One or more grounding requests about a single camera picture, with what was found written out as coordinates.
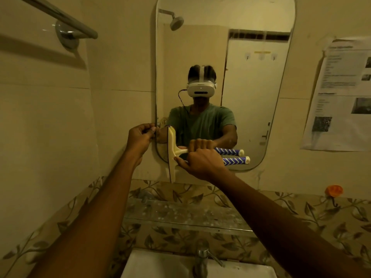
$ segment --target shower head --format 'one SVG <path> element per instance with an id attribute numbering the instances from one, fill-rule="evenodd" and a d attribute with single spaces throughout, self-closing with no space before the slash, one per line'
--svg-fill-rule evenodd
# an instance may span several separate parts
<path id="1" fill-rule="evenodd" d="M 184 23 L 184 19 L 182 17 L 175 17 L 175 13 L 172 11 L 167 11 L 165 9 L 158 9 L 159 13 L 171 15 L 173 21 L 170 23 L 170 29 L 172 31 L 178 30 Z"/>
<path id="2" fill-rule="evenodd" d="M 170 23 L 170 29 L 172 31 L 178 30 L 184 23 L 184 19 L 182 17 L 173 18 L 173 21 Z"/>

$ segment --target photo on paper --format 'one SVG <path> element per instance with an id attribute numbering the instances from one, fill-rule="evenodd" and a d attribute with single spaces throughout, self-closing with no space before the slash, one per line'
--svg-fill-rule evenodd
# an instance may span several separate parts
<path id="1" fill-rule="evenodd" d="M 371 68 L 371 57 L 367 59 L 366 68 Z"/>
<path id="2" fill-rule="evenodd" d="M 362 81 L 369 81 L 371 79 L 371 74 L 363 74 Z"/>
<path id="3" fill-rule="evenodd" d="M 326 132 L 330 128 L 332 117 L 316 116 L 312 127 L 313 131 Z"/>
<path id="4" fill-rule="evenodd" d="M 371 114 L 371 98 L 356 98 L 352 109 L 352 114 Z"/>

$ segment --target green t-shirt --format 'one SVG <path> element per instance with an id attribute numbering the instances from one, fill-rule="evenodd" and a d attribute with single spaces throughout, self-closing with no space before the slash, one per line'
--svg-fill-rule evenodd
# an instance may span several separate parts
<path id="1" fill-rule="evenodd" d="M 233 112 L 227 107 L 209 106 L 199 115 L 191 115 L 191 106 L 175 107 L 170 111 L 167 125 L 177 133 L 177 146 L 188 146 L 192 139 L 215 140 L 223 136 L 225 125 L 236 125 Z"/>

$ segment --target white door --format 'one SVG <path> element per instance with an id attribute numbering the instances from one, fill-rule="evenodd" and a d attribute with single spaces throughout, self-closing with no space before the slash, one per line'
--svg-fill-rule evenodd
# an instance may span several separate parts
<path id="1" fill-rule="evenodd" d="M 230 39 L 222 106 L 234 113 L 238 143 L 256 167 L 264 158 L 276 108 L 289 42 Z"/>

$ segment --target orange object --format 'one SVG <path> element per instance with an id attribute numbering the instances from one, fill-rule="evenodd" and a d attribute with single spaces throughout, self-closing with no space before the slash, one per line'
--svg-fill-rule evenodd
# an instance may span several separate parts
<path id="1" fill-rule="evenodd" d="M 340 185 L 330 185 L 325 193 L 331 197 L 339 197 L 344 193 L 344 189 Z"/>

